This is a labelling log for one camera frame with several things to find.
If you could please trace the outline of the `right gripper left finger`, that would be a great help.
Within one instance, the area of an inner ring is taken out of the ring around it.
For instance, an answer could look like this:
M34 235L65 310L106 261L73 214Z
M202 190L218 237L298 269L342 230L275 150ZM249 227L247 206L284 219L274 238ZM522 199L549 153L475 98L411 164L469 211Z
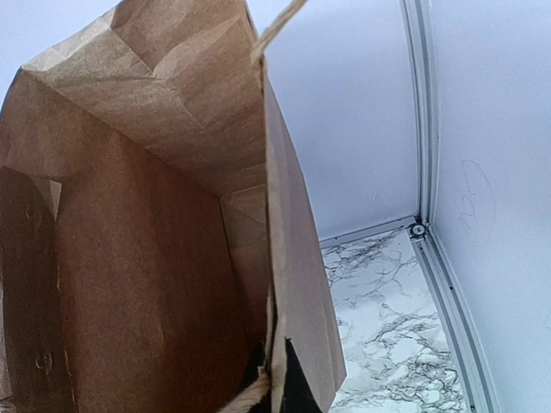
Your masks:
M266 370L264 344L257 343L245 369L245 389L251 385L260 385L262 397L258 404L269 404L269 372Z

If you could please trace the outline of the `brown paper bag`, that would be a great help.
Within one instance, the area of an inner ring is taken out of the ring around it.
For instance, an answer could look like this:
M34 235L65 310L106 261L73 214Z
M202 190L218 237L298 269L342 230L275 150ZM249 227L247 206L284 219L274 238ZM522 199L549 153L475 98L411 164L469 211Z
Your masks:
M1 409L280 412L346 375L294 145L244 1L123 1L1 112ZM269 404L245 389L264 344Z

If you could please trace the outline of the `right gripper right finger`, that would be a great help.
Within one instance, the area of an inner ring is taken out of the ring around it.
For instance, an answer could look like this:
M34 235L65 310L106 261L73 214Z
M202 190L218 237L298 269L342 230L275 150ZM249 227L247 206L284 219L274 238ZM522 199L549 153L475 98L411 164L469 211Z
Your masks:
M315 401L306 376L294 350L292 341L285 341L287 371L280 412L282 413L321 413Z

